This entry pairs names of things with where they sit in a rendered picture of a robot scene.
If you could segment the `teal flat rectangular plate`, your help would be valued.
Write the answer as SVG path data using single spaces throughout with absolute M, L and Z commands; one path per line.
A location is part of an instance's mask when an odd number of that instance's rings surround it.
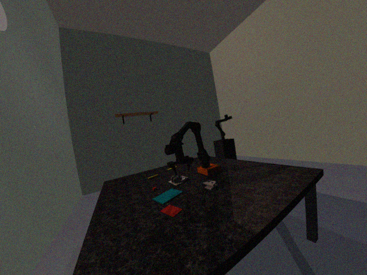
M 179 190 L 175 190 L 175 189 L 170 189 L 166 192 L 164 192 L 163 194 L 155 197 L 154 201 L 161 203 L 161 204 L 165 204 L 166 202 L 169 202 L 170 200 L 172 200 L 173 198 L 175 198 L 177 195 L 179 195 L 180 193 L 183 193 L 183 191 L 179 191 Z

